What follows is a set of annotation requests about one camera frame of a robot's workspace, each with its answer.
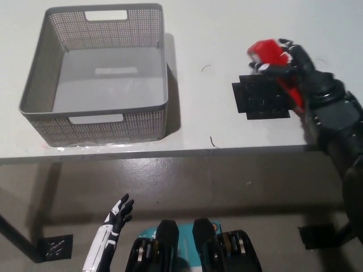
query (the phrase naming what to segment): basket handle hole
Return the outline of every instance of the basket handle hole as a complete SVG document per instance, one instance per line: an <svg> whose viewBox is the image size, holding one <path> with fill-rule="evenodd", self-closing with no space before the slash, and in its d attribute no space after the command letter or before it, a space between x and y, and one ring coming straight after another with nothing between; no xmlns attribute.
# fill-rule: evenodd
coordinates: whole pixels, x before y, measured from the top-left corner
<svg viewBox="0 0 363 272"><path fill-rule="evenodd" d="M114 21L127 20L127 10L102 10L102 11L85 11L88 21Z"/></svg>
<svg viewBox="0 0 363 272"><path fill-rule="evenodd" d="M122 122L123 120L124 116L122 114L69 117L69 121L73 125L102 124L102 123L111 123L111 122Z"/></svg>

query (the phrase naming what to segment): gray floor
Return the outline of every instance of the gray floor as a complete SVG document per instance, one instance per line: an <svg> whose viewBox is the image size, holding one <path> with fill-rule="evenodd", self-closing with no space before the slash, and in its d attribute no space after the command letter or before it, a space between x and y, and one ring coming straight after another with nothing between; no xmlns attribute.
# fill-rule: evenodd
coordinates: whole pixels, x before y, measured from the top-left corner
<svg viewBox="0 0 363 272"><path fill-rule="evenodd" d="M346 222L340 181L320 153L245 154L0 167L0 213L29 239L74 234L71 260L34 265L0 237L0 271L81 271L96 230L120 196L135 199L111 271L161 219L208 216L250 236L264 272L363 271L363 246L304 249L298 227Z"/></svg>

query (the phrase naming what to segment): gray plastic basket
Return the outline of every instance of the gray plastic basket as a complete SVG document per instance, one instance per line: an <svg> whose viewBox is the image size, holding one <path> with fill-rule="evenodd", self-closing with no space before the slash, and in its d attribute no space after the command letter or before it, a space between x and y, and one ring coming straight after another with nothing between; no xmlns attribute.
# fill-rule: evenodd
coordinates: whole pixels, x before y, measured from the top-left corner
<svg viewBox="0 0 363 272"><path fill-rule="evenodd" d="M125 17L90 20L95 11L122 11ZM159 140L167 101L160 5L45 13L20 111L50 146Z"/></svg>

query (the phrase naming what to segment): red object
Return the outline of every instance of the red object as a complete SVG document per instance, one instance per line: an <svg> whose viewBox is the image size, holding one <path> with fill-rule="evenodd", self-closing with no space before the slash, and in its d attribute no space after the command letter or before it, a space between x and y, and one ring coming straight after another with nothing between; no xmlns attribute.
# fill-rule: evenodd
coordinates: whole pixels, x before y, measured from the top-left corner
<svg viewBox="0 0 363 272"><path fill-rule="evenodd" d="M256 42L247 50L247 53L255 62L269 63L275 65L286 65L289 62L288 55L284 54L284 51L273 39ZM291 86L281 78L278 78L277 81L296 103L296 110L302 112L303 99L298 88L296 86Z"/></svg>

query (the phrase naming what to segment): robotic arm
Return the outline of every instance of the robotic arm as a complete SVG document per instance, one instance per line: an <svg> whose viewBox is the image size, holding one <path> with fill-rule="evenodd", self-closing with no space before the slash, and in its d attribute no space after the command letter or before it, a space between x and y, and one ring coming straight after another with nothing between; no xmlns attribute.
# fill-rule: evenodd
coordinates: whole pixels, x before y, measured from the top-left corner
<svg viewBox="0 0 363 272"><path fill-rule="evenodd" d="M330 156L342 181L347 216L363 243L363 110L331 73L316 70L303 47L279 39L249 48L250 66L277 78L319 148Z"/></svg>
<svg viewBox="0 0 363 272"><path fill-rule="evenodd" d="M129 213L132 211L134 200L127 202L128 199L129 195L124 195L99 227L83 266L83 272L109 272L121 229L132 219Z"/></svg>

